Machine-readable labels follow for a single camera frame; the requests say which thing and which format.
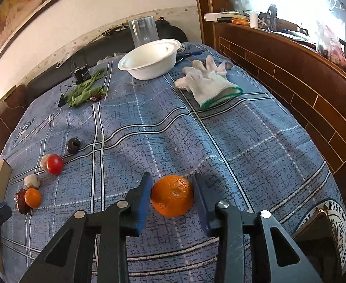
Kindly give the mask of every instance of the green vegetable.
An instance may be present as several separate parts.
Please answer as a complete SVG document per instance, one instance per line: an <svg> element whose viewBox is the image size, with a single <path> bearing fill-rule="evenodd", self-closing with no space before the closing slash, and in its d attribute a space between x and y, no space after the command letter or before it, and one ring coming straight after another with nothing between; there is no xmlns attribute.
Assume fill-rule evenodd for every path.
<svg viewBox="0 0 346 283"><path fill-rule="evenodd" d="M92 75L91 79L81 83L80 85L77 85L66 95L64 99L66 100L66 103L70 108L79 106L80 104L88 101L91 95L94 95L96 93L101 93L104 95L107 93L107 90L104 90L104 86L98 86L90 89L95 81L104 77L104 72L105 68L99 69Z"/></svg>
<svg viewBox="0 0 346 283"><path fill-rule="evenodd" d="M96 93L101 93L104 94L104 92L106 93L107 91L103 90L104 86L98 86L95 88L92 88L90 90L84 91L81 95L79 95L78 97L76 97L76 99L71 103L71 107L75 107L78 106L86 101L89 100L89 98L91 97L91 95L95 95Z"/></svg>

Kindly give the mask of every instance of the orange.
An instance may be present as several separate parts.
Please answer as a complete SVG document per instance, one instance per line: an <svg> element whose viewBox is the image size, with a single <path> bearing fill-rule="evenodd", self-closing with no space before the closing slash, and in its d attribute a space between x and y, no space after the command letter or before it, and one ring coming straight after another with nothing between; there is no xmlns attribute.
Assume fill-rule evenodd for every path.
<svg viewBox="0 0 346 283"><path fill-rule="evenodd" d="M155 210L163 216L182 216L194 202L193 188L185 178L167 175L152 187L151 202Z"/></svg>
<svg viewBox="0 0 346 283"><path fill-rule="evenodd" d="M29 188L25 193L25 202L32 209L35 209L40 206L42 197L38 189Z"/></svg>

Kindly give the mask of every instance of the white bowl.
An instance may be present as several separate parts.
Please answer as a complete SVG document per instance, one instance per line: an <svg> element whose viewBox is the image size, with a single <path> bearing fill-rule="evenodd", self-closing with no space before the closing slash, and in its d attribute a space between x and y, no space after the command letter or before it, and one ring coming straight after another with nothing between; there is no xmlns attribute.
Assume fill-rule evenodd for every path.
<svg viewBox="0 0 346 283"><path fill-rule="evenodd" d="M134 78L148 80L171 70L181 43L175 39L149 42L127 53L118 63L120 70L128 71Z"/></svg>

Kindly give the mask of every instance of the cherry tomato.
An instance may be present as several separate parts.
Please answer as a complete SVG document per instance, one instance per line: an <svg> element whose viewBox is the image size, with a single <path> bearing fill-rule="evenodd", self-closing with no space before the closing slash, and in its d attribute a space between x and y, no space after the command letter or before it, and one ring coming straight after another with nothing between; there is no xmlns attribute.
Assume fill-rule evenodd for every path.
<svg viewBox="0 0 346 283"><path fill-rule="evenodd" d="M63 159L56 154L52 154L46 161L47 171L53 175L58 175L63 170Z"/></svg>

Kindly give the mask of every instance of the plastic bag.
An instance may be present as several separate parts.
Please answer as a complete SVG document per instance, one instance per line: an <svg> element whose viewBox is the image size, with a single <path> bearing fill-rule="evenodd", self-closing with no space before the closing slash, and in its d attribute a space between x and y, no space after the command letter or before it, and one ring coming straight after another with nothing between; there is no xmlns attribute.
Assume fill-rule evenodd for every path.
<svg viewBox="0 0 346 283"><path fill-rule="evenodd" d="M346 58L338 37L326 24L319 22L317 24L318 30L316 34L318 36L318 41L316 44L316 51L329 61L345 69Z"/></svg>

